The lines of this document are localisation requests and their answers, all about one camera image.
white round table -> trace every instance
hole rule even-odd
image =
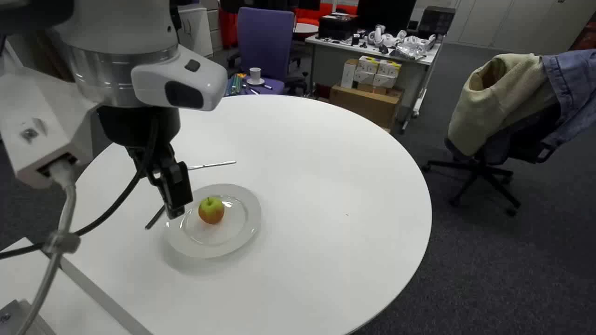
[[[194,187],[251,189],[261,232],[223,258],[173,264],[162,247],[166,217],[143,228],[162,198],[141,180],[67,256],[106,308],[117,304],[151,332],[350,332],[412,278],[430,236],[430,197],[385,130],[292,96],[233,96],[212,113],[181,109],[181,118],[177,157],[236,159],[192,170]],[[76,182],[74,226],[97,217],[132,174],[121,146],[99,154]]]
[[[296,35],[315,35],[315,33],[318,33],[318,25],[307,23],[307,22],[296,22],[294,33]]]

chair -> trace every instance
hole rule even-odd
[[[261,66],[272,92],[285,90],[292,46],[294,12],[257,7],[238,10],[240,68]]]
[[[546,109],[525,116],[488,137],[488,141],[480,146],[480,150],[477,150],[475,156],[458,152],[458,148],[447,139],[447,146],[451,148],[454,161],[430,159],[426,161],[426,165],[423,165],[423,170],[430,172],[432,167],[469,170],[469,178],[451,198],[453,206],[460,204],[462,195],[480,176],[508,198],[512,206],[505,211],[508,215],[516,215],[521,202],[505,187],[514,172],[508,169],[499,169],[495,165],[503,163],[507,157],[518,157],[531,163],[546,161],[555,152],[555,146],[542,143],[542,139],[557,128],[559,115],[561,107],[555,102]]]

gray carpet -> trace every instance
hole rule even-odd
[[[415,159],[447,157],[451,109],[471,68],[494,51],[443,46],[421,116],[404,146]],[[432,236],[404,291],[358,335],[391,332],[596,332],[596,126],[561,146],[549,161],[508,161],[523,206],[479,182],[451,208],[466,174],[434,172]],[[22,234],[43,237],[56,224],[61,195],[19,183],[0,150],[0,247]]]

plate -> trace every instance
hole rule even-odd
[[[201,198],[218,195],[223,200],[223,219],[205,223],[197,213]],[[235,183],[210,183],[192,191],[194,200],[184,213],[166,221],[166,239],[173,250],[192,258],[214,258],[246,245],[261,226],[261,206],[253,191]]]
[[[259,77],[259,79],[248,77],[246,81],[248,81],[250,85],[263,85],[263,83],[264,83],[264,77]]]

